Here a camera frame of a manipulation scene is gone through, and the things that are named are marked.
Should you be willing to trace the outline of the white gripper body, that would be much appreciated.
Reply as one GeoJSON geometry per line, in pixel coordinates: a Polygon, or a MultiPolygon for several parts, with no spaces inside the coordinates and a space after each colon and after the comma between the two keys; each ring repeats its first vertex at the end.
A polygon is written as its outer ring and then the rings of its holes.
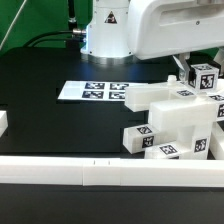
{"type": "Polygon", "coordinates": [[[224,46],[224,0],[131,0],[127,43],[142,60],[224,46]]]}

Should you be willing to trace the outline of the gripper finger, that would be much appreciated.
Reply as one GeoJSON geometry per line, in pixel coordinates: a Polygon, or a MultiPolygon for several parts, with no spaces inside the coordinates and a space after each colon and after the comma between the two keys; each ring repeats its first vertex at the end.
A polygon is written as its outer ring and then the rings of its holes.
{"type": "Polygon", "coordinates": [[[173,56],[174,61],[176,62],[179,68],[179,79],[183,83],[187,83],[189,78],[190,66],[188,60],[190,59],[189,53],[181,53],[173,56]]]}
{"type": "Polygon", "coordinates": [[[224,65],[224,47],[220,47],[217,54],[214,57],[214,61],[220,66],[224,65]]]}

